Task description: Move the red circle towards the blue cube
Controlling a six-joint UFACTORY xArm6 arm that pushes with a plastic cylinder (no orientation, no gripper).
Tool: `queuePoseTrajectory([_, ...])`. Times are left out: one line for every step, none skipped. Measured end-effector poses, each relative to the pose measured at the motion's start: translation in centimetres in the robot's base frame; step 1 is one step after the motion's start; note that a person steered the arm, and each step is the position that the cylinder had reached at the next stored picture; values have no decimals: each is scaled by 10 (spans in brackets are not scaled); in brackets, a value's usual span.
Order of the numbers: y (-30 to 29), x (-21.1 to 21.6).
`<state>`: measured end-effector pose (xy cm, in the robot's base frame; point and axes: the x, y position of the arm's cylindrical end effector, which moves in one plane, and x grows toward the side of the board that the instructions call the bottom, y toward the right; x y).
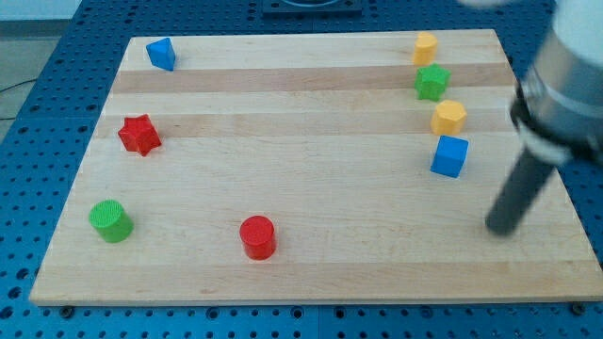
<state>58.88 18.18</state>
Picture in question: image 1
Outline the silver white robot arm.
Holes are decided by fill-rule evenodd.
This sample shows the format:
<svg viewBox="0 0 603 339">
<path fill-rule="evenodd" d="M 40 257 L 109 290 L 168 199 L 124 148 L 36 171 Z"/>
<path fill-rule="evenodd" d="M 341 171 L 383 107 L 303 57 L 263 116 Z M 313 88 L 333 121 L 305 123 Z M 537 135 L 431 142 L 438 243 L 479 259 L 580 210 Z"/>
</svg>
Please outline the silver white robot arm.
<svg viewBox="0 0 603 339">
<path fill-rule="evenodd" d="M 525 146 L 559 166 L 573 157 L 602 163 L 602 2 L 559 1 L 517 97 Z"/>
</svg>

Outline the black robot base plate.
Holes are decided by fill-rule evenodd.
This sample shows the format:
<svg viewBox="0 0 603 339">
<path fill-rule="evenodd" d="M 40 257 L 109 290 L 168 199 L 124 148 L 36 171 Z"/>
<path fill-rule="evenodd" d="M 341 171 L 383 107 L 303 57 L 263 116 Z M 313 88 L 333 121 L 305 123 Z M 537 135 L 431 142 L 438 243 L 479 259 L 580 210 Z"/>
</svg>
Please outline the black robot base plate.
<svg viewBox="0 0 603 339">
<path fill-rule="evenodd" d="M 263 0 L 262 15 L 359 14 L 363 0 Z"/>
</svg>

